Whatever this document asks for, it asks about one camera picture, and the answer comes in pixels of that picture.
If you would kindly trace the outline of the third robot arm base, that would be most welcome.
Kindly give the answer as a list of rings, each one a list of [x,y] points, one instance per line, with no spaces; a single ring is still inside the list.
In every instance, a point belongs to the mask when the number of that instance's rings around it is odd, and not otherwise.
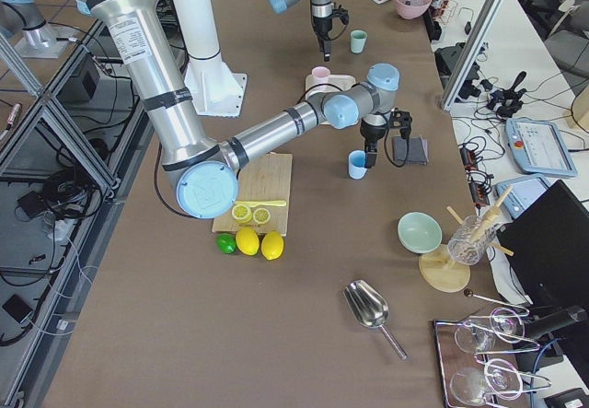
[[[34,0],[1,0],[1,33],[7,39],[22,35],[15,48],[24,58],[57,59],[66,47]]]

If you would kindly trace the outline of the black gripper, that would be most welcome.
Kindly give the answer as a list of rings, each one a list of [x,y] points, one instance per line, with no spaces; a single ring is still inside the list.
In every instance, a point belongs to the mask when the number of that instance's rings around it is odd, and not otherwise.
[[[331,40],[329,33],[332,30],[332,15],[326,17],[311,16],[312,28],[318,38],[318,45],[324,62],[329,62],[331,57]]]
[[[387,118],[382,114],[368,114],[360,123],[364,138],[364,167],[371,169],[376,163],[377,143],[387,132]]]

